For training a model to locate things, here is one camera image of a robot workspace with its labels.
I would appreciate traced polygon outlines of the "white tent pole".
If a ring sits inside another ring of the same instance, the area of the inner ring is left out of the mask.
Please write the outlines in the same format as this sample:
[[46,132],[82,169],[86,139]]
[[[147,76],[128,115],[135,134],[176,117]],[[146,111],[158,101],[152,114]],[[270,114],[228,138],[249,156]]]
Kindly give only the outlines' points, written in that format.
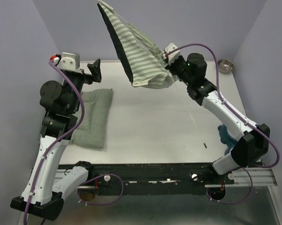
[[194,118],[193,118],[193,116],[192,116],[192,114],[191,114],[191,112],[190,112],[190,110],[188,108],[188,105],[187,105],[186,101],[183,98],[183,94],[181,93],[181,91],[179,90],[179,88],[178,88],[178,86],[177,86],[177,84],[175,82],[174,82],[174,86],[175,86],[176,90],[178,91],[178,93],[180,95],[180,98],[181,98],[181,100],[182,100],[182,102],[183,102],[183,104],[184,104],[184,106],[185,106],[185,108],[186,108],[186,110],[187,110],[187,112],[188,112],[188,114],[189,114],[189,116],[190,116],[190,118],[191,118],[191,120],[192,120],[192,122],[193,122],[193,124],[194,124],[194,126],[196,128],[196,130],[197,130],[197,132],[199,133],[199,136],[200,136],[200,139],[201,139],[201,142],[202,142],[204,148],[206,149],[206,147],[207,147],[206,146],[206,142],[205,142],[205,140],[204,140],[204,138],[202,136],[201,130],[197,126],[197,124],[196,124],[196,122],[195,122],[195,120],[194,120]]

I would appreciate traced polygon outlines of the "green striped pet tent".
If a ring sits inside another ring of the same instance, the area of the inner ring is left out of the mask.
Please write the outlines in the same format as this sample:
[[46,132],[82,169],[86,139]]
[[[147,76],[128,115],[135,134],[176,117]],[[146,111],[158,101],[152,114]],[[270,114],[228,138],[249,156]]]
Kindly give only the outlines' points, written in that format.
[[104,1],[99,0],[97,6],[132,87],[164,89],[178,80],[166,69],[162,50],[148,36]]

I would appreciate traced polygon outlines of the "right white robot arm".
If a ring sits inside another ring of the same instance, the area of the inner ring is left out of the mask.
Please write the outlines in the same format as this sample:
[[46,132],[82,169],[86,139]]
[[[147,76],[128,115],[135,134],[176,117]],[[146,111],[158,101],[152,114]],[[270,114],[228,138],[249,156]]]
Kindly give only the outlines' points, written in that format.
[[218,183],[225,173],[247,167],[268,152],[269,127],[257,125],[226,99],[221,99],[216,86],[205,77],[207,63],[203,55],[191,53],[184,59],[176,52],[166,56],[165,61],[166,68],[186,84],[191,99],[217,117],[237,141],[228,154],[212,163],[212,169],[206,172],[209,182]]

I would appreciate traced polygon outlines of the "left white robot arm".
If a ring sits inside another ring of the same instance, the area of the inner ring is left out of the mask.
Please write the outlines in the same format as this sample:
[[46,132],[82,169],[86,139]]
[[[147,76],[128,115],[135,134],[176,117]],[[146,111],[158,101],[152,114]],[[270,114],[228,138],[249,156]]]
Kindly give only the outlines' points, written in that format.
[[11,201],[11,208],[25,214],[54,221],[62,211],[67,197],[80,184],[94,182],[93,165],[79,161],[71,172],[57,183],[54,182],[60,159],[73,131],[82,122],[74,114],[84,110],[81,96],[83,85],[101,82],[100,59],[88,64],[90,74],[84,73],[79,61],[61,55],[49,61],[64,78],[63,83],[55,80],[45,82],[40,88],[40,105],[46,113],[40,131],[40,146],[29,182],[18,197]]

